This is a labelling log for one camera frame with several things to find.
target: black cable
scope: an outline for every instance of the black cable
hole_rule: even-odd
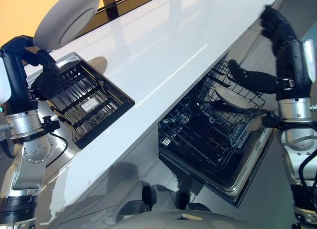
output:
[[[0,141],[0,146],[2,147],[2,150],[6,156],[8,156],[11,159],[14,159],[14,156],[11,154],[11,152],[9,150],[9,145],[8,145],[7,140]]]
[[[61,157],[61,155],[64,154],[64,152],[66,151],[66,149],[67,149],[67,147],[68,147],[68,141],[67,141],[65,138],[63,138],[63,137],[61,137],[61,136],[58,136],[58,135],[56,135],[56,134],[54,134],[54,133],[51,133],[51,132],[50,132],[50,135],[52,135],[52,136],[54,136],[54,137],[57,137],[57,138],[61,139],[63,142],[65,142],[65,148],[64,148],[64,150],[63,150],[54,160],[52,160],[50,163],[48,163],[48,164],[46,165],[46,168],[49,167],[51,164],[53,164],[59,157]]]
[[[311,153],[302,163],[301,165],[299,166],[299,169],[298,169],[298,174],[299,174],[299,179],[301,180],[304,188],[306,189],[307,193],[309,195],[311,195],[311,192],[309,190],[309,188],[307,187],[307,184],[305,182],[305,179],[304,179],[304,167],[315,157],[317,156],[317,149]],[[317,212],[317,204],[316,203],[313,203],[313,206],[314,206],[314,209],[315,211]]]

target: metal cylinder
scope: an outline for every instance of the metal cylinder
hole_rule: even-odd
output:
[[[307,122],[311,121],[309,98],[303,99],[283,99],[278,102],[279,115],[284,121]]]
[[[7,122],[12,126],[12,135],[22,134],[42,127],[37,110],[8,115],[6,118]]]

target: dishwasher rack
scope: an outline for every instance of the dishwasher rack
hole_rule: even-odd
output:
[[[250,104],[247,110],[221,111],[225,106],[216,94],[225,87]],[[158,124],[160,147],[211,172],[223,170],[242,155],[240,150],[249,136],[246,127],[262,113],[262,94],[234,82],[227,62],[217,63],[205,77]]]
[[[48,100],[52,111],[83,149],[128,111],[134,101],[79,56],[60,68],[62,87]]]

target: wire rack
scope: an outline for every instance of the wire rack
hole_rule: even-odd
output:
[[[227,107],[215,91],[220,86],[242,96],[251,107],[219,110],[219,106]],[[210,171],[219,171],[233,154],[242,153],[250,134],[246,126],[265,104],[261,96],[235,83],[227,62],[220,62],[159,123],[160,145]]]
[[[48,104],[81,149],[134,104],[83,60],[64,68],[60,77],[63,88]]]

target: glossy countertop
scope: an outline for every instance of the glossy countertop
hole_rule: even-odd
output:
[[[153,0],[52,52],[105,57],[105,77],[135,105],[49,181],[49,222],[133,150],[274,1]],[[26,66],[27,75],[39,69]]]

